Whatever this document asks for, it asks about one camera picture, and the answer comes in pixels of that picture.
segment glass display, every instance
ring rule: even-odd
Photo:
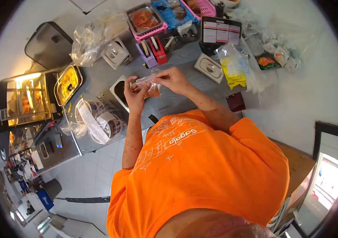
[[[9,133],[9,155],[15,155],[32,147],[34,138],[38,135],[41,125],[30,126]]]
[[[51,118],[45,74],[20,76],[7,84],[9,126]]]

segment red tape dispenser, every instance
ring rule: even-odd
[[[157,59],[158,64],[164,64],[168,62],[168,58],[166,57],[164,48],[161,45],[160,40],[157,36],[153,37],[151,36],[149,39],[149,45],[152,49],[153,54],[155,55]]]

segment hand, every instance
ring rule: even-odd
[[[162,84],[173,92],[182,95],[186,95],[195,88],[177,67],[166,69],[156,74],[155,81],[157,84]]]
[[[144,108],[144,96],[150,88],[151,83],[145,84],[143,88],[139,88],[136,83],[129,86],[129,83],[137,78],[137,76],[130,76],[124,82],[124,96],[128,103],[129,115],[141,116]]]

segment black tray lid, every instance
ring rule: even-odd
[[[30,37],[25,54],[46,69],[70,64],[73,40],[52,21],[44,22]]]

